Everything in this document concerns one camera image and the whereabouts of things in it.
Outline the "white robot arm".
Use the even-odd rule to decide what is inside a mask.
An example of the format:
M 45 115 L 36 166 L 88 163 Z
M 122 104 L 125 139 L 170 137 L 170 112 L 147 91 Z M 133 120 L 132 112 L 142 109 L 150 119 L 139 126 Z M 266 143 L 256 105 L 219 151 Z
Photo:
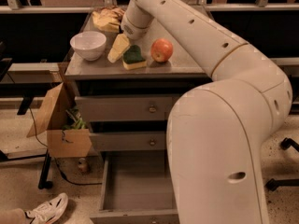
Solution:
M 121 28 L 138 39 L 153 20 L 211 79 L 183 94 L 168 118 L 180 224 L 269 224 L 261 146 L 289 115 L 288 77 L 246 40 L 180 0 L 130 0 Z

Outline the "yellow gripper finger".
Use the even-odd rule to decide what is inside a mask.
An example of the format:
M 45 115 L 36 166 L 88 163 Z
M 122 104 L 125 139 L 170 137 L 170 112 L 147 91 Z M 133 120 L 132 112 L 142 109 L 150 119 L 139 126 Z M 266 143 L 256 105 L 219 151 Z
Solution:
M 111 63 L 115 63 L 130 47 L 131 43 L 126 34 L 118 34 L 109 54 L 107 55 L 108 60 Z

